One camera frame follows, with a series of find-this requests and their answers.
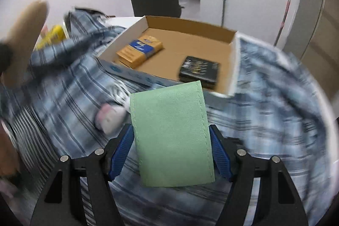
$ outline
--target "blue striped fabric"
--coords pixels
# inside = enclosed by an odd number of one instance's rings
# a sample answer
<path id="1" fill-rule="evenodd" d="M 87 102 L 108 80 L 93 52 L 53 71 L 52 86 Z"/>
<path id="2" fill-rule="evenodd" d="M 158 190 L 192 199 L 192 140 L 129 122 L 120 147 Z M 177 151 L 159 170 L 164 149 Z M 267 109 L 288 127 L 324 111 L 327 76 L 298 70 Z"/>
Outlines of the blue striped fabric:
<path id="1" fill-rule="evenodd" d="M 132 93 L 148 89 L 109 74 L 94 57 L 123 31 L 122 27 L 107 28 L 100 23 L 100 15 L 81 10 L 71 12 L 70 19 L 73 38 L 34 52 L 25 86 L 17 91 L 1 88 L 1 114 L 15 126 L 14 132 L 20 133 L 14 133 L 12 139 L 22 145 L 18 147 L 21 156 L 32 160 L 37 156 L 35 151 L 47 155 L 53 151 L 43 168 L 34 169 L 40 175 L 27 176 L 41 177 L 42 182 L 52 169 L 50 160 L 54 156 L 83 157 L 117 135 L 118 131 L 106 136 L 93 122 L 100 105 L 114 101 L 110 91 L 118 79 Z M 329 190 L 326 129 L 309 73 L 294 57 L 289 57 L 289 61 L 290 68 L 286 69 L 278 63 L 274 52 L 242 40 L 236 94 L 223 110 L 213 109 L 206 102 L 207 116 L 224 136 L 240 138 L 252 156 L 281 157 L 304 203 L 309 224 L 315 225 L 333 196 Z M 23 118 L 33 119 L 40 127 L 25 130 L 26 126 L 20 123 Z M 32 143 L 33 139 L 28 138 L 31 136 L 39 137 L 40 142 Z M 206 185 L 148 188 L 141 184 L 137 160 L 133 144 L 121 175 L 110 183 L 127 225 L 216 223 L 231 187 L 217 171 L 215 182 Z M 32 169 L 32 162 L 25 165 Z M 85 179 L 82 185 L 86 217 L 94 225 Z M 25 189 L 23 204 L 34 206 L 40 190 L 41 187 Z M 255 180 L 246 225 L 253 219 L 258 190 L 259 180 Z M 29 217 L 32 211 L 31 208 L 26 215 Z"/>

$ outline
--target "green fabric pouch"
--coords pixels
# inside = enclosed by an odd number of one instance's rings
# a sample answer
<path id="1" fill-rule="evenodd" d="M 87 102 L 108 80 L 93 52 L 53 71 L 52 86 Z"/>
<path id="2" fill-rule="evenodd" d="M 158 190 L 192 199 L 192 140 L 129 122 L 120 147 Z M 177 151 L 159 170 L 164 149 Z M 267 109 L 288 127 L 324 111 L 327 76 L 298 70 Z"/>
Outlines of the green fabric pouch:
<path id="1" fill-rule="evenodd" d="M 200 81 L 132 94 L 131 116 L 144 185 L 177 187 L 214 181 Z"/>

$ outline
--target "open cardboard tray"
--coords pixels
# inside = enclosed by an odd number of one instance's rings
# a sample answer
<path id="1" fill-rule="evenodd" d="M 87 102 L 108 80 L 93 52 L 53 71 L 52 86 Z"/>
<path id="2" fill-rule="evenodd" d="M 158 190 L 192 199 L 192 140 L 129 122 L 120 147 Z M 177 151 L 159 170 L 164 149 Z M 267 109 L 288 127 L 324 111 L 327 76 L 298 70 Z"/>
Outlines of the open cardboard tray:
<path id="1" fill-rule="evenodd" d="M 213 91 L 204 90 L 205 100 L 214 108 L 222 107 L 221 98 L 234 94 L 240 56 L 235 31 L 218 26 L 170 17 L 145 16 L 122 32 L 99 53 L 102 67 L 109 73 L 152 86 L 179 84 L 179 70 L 186 56 L 218 62 L 218 80 Z M 122 64 L 116 52 L 142 35 L 151 35 L 164 49 L 136 69 Z"/>

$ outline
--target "black box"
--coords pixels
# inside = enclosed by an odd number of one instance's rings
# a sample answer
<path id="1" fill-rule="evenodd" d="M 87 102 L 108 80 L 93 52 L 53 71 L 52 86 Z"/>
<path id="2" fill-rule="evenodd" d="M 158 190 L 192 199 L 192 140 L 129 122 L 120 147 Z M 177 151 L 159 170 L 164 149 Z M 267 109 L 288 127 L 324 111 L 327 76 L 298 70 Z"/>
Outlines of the black box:
<path id="1" fill-rule="evenodd" d="M 179 79 L 183 83 L 199 80 L 201 86 L 213 89 L 218 77 L 219 63 L 187 56 L 180 67 Z"/>

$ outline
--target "person's hand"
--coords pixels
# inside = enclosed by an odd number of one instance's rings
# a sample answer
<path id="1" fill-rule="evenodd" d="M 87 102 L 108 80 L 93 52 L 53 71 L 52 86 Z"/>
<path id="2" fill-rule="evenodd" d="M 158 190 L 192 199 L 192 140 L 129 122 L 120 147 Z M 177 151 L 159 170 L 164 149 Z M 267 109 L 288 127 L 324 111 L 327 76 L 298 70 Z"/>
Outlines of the person's hand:
<path id="1" fill-rule="evenodd" d="M 19 170 L 18 153 L 0 123 L 0 176 L 12 176 Z"/>
<path id="2" fill-rule="evenodd" d="M 13 53 L 11 64 L 2 73 L 3 84 L 6 88 L 16 88 L 22 85 L 35 43 L 46 22 L 48 10 L 46 1 L 32 2 L 21 12 L 3 40 Z"/>

